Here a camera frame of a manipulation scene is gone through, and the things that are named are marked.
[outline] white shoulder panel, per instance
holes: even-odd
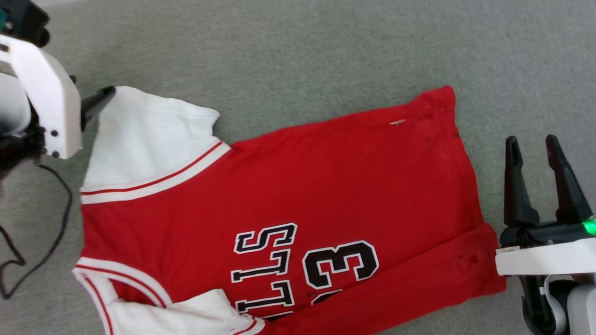
[[[129,185],[176,171],[217,142],[219,113],[118,87],[100,113],[83,188]]]

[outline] green light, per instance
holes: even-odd
[[[586,228],[588,234],[596,235],[596,220],[594,217],[589,218],[582,222],[583,226]]]

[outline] basketball jersey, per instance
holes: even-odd
[[[503,291],[450,87],[231,146],[120,87],[73,270],[107,334],[374,334]]]

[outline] black cable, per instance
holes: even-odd
[[[8,247],[10,248],[10,250],[14,253],[14,255],[17,258],[17,259],[8,260],[8,261],[2,263],[2,265],[0,265],[0,293],[2,293],[2,298],[5,300],[10,299],[10,297],[13,296],[14,292],[18,289],[18,287],[21,286],[23,281],[25,281],[25,279],[27,279],[27,277],[29,277],[29,275],[31,275],[33,272],[35,272],[37,269],[39,269],[50,258],[50,256],[52,256],[52,254],[54,253],[54,251],[60,244],[60,241],[62,240],[62,237],[64,236],[64,232],[66,232],[66,224],[68,223],[68,220],[69,220],[70,206],[72,206],[72,204],[73,204],[73,194],[70,191],[68,185],[66,185],[66,183],[62,179],[62,177],[60,177],[60,175],[56,171],[54,171],[51,167],[45,166],[45,165],[39,165],[39,167],[44,170],[50,171],[56,178],[58,178],[58,180],[60,181],[62,186],[64,186],[64,188],[66,189],[66,192],[69,195],[69,201],[66,204],[66,208],[64,209],[64,214],[62,215],[62,223],[60,225],[60,232],[58,233],[58,237],[56,237],[56,239],[52,243],[52,246],[49,248],[48,253],[45,254],[44,258],[37,265],[35,265],[31,270],[29,270],[27,273],[25,273],[17,281],[17,283],[14,285],[13,289],[8,292],[6,291],[6,288],[4,286],[4,268],[10,264],[24,266],[26,264],[26,261],[25,261],[25,258],[23,257],[23,255],[21,255],[21,253],[18,252],[17,248],[14,246],[14,243],[13,243],[12,239],[10,238],[10,236],[8,236],[8,233],[6,232],[6,230],[4,230],[4,228],[2,226],[0,226],[0,232],[4,236],[4,239],[6,240]]]

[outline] white sleeve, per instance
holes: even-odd
[[[99,115],[83,188],[128,185],[176,171],[219,140],[219,113],[185,101],[117,87]]]
[[[106,335],[254,335],[265,322],[240,315],[222,290],[211,290],[166,308],[125,302],[102,275],[77,274],[104,324]]]

